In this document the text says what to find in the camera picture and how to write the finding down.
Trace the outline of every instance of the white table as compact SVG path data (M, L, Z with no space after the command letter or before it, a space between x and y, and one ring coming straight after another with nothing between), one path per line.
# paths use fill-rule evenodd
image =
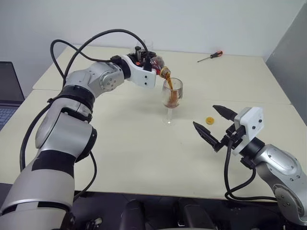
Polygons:
M258 135L266 143L295 155L306 172L307 128L292 105L231 102L196 99L184 96L174 111L177 124L162 123L165 108L160 102L160 90L146 90L142 97L105 93L94 104L92 125L98 138L93 149L98 174L90 191L138 193L166 196L223 198L225 193L223 167L225 150L215 153L198 135L192 121L204 124L207 116L215 118L205 125L221 139L231 125L212 108L220 104L235 111L245 106L264 108L265 128ZM33 90L0 132L0 183L12 184L19 174L19 150L23 136L46 100L59 91ZM35 155L34 138L30 136L26 162ZM230 184L238 185L250 176L239 157L230 163ZM75 187L83 189L93 176L90 157L75 165ZM269 187L258 176L241 196L272 196Z
M126 48L88 46L84 49L85 54L99 59L109 59L113 55L129 52L130 50ZM63 71L73 53L74 50L68 47L58 57L58 63ZM165 64L172 71L172 76L183 81L184 94L187 97L201 96L210 100L290 104L261 57L223 55L197 63L197 60L207 55L170 51L157 51L157 54L163 57ZM91 63L79 55L71 71L86 69ZM52 64L33 89L61 90L61 86L61 77L55 65ZM143 95L143 89L124 84L113 93L139 97Z

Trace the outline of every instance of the white wall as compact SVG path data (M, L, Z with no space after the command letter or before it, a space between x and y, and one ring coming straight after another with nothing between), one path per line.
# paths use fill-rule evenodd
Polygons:
M51 64L56 38L80 44L125 28L154 49L271 54L305 0L0 0L0 60L11 60L26 95ZM94 45L130 47L113 34ZM57 47L59 54L63 47Z

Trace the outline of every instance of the floor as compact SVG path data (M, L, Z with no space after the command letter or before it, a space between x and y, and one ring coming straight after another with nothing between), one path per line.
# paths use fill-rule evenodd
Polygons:
M10 184L0 184L0 205L3 203ZM82 223L97 217L103 218L100 230L117 230L119 228L122 210L125 205L137 199L143 202L146 216L146 230L174 228L177 226L173 207L179 197L134 195L114 193L86 193L73 204L73 213L77 221L77 229ZM258 207L245 207L230 203L226 200L195 199L217 224L219 229L234 230L277 230L282 229L282 222L278 215ZM289 225L287 229L304 229Z

